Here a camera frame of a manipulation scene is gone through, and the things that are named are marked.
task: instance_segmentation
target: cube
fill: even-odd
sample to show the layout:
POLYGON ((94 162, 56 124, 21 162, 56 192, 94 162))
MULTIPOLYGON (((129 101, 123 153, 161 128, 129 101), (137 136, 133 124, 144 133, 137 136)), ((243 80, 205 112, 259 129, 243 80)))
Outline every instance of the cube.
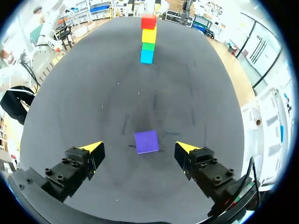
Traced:
POLYGON ((154 29, 143 29, 142 42, 144 43, 156 43, 157 26, 154 29))
POLYGON ((141 29, 154 29, 157 23, 155 15, 143 15, 141 18, 141 29))
POLYGON ((137 154, 159 151, 158 136, 155 130, 135 133, 137 154))
POLYGON ((140 63, 153 64, 154 51, 141 50, 140 63))
POLYGON ((154 43, 142 43, 142 50, 155 50, 155 44, 154 43))

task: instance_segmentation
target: red cube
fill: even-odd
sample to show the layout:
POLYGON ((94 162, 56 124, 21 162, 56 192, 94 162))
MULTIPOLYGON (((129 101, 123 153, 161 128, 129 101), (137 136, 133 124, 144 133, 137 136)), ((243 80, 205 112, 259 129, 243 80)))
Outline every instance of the red cube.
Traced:
POLYGON ((141 29, 154 29, 157 23, 155 15, 143 15, 141 18, 141 29))

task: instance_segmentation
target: green cube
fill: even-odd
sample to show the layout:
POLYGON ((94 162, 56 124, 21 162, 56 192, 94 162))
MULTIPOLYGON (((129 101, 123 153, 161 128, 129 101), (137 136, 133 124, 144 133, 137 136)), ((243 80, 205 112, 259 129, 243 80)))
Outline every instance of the green cube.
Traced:
POLYGON ((155 44, 154 43, 142 43, 142 50, 151 50, 154 51, 155 44))

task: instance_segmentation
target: black mat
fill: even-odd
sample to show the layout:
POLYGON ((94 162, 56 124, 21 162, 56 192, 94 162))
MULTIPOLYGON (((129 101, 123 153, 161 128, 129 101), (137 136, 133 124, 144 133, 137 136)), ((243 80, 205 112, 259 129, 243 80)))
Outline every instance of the black mat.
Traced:
POLYGON ((154 63, 140 64, 140 22, 105 23, 55 66, 29 110, 21 167, 43 174, 69 147, 102 140, 106 159, 66 204, 112 220, 193 224, 213 201, 182 173, 175 142, 206 145, 239 178, 240 107, 220 58, 198 31, 158 21, 154 63), (152 129, 160 152, 138 155, 134 132, 152 129))

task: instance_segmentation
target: purple block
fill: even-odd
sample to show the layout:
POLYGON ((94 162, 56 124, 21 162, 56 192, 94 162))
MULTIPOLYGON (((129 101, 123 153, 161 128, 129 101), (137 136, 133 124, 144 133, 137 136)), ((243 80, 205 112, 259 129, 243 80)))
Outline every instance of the purple block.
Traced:
POLYGON ((137 154, 159 151, 158 137, 155 130, 136 132, 135 141, 137 154))

